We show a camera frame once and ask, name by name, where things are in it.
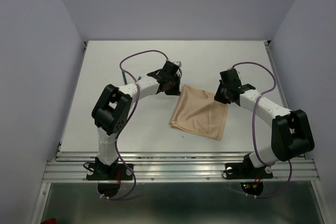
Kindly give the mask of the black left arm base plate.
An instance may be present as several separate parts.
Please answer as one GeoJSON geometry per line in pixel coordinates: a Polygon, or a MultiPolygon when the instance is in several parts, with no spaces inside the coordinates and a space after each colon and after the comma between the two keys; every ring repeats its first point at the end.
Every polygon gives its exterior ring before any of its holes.
{"type": "Polygon", "coordinates": [[[92,162],[85,162],[83,164],[86,170],[86,180],[89,181],[103,181],[103,180],[132,180],[133,175],[128,168],[123,164],[112,164],[110,166],[92,162]]]}

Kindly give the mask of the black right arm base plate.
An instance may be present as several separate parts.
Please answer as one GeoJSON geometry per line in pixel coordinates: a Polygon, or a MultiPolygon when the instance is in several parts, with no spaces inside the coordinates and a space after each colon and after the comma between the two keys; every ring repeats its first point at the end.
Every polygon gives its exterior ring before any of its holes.
{"type": "Polygon", "coordinates": [[[266,166],[255,168],[253,166],[245,166],[243,163],[226,163],[225,169],[222,172],[222,177],[225,179],[272,179],[272,171],[267,172],[266,166]]]}

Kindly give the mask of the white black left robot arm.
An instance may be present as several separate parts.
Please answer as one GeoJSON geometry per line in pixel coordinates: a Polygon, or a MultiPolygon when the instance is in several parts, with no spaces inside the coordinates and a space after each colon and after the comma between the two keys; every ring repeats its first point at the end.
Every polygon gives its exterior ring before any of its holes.
{"type": "Polygon", "coordinates": [[[114,163],[118,154],[115,142],[132,114],[130,109],[135,109],[141,99],[161,92],[179,96],[181,66],[179,61],[168,60],[163,68],[148,73],[135,83],[120,87],[109,84],[104,88],[91,114],[99,135],[98,171],[104,178],[116,175],[114,163]]]}

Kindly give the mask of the beige cloth napkin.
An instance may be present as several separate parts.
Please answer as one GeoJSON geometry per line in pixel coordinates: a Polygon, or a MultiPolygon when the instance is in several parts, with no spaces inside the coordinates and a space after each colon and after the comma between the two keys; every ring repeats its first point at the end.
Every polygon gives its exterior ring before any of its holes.
{"type": "Polygon", "coordinates": [[[220,141],[227,120],[227,105],[214,100],[214,93],[182,87],[170,125],[191,134],[220,141]]]}

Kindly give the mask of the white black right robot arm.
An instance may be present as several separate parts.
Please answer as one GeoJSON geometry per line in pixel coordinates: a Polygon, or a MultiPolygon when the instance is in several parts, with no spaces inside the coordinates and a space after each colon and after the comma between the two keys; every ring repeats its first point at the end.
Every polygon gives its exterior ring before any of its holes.
{"type": "Polygon", "coordinates": [[[241,165],[244,175],[253,177],[263,166],[285,162],[314,149],[313,135],[304,111],[284,108],[264,97],[251,84],[242,84],[236,69],[222,71],[220,77],[214,100],[223,104],[235,103],[253,114],[254,151],[244,156],[241,165]],[[256,143],[256,117],[271,128],[270,143],[263,148],[258,148],[256,143]]]}

